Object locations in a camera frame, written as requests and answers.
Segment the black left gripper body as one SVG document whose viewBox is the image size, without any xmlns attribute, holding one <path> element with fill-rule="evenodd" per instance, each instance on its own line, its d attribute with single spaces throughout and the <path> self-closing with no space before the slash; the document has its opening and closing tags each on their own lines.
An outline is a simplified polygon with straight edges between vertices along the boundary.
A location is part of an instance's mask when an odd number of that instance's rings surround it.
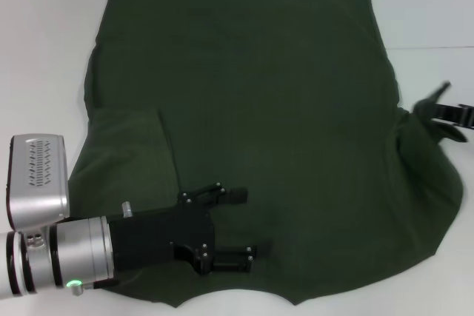
<svg viewBox="0 0 474 316">
<path fill-rule="evenodd" d="M 171 207 L 107 218 L 116 272 L 143 269 L 175 260 L 199 275 L 213 270 L 215 229 L 209 209 L 216 192 L 182 192 Z"/>
</svg>

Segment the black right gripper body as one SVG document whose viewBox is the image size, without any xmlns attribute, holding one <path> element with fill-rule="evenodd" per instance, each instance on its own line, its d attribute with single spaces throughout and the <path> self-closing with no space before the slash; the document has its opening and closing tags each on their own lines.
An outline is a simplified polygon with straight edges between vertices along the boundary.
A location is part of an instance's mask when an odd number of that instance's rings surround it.
<svg viewBox="0 0 474 316">
<path fill-rule="evenodd" d="M 462 128 L 473 128 L 474 107 L 466 104 L 459 104 L 460 116 L 457 125 Z"/>
</svg>

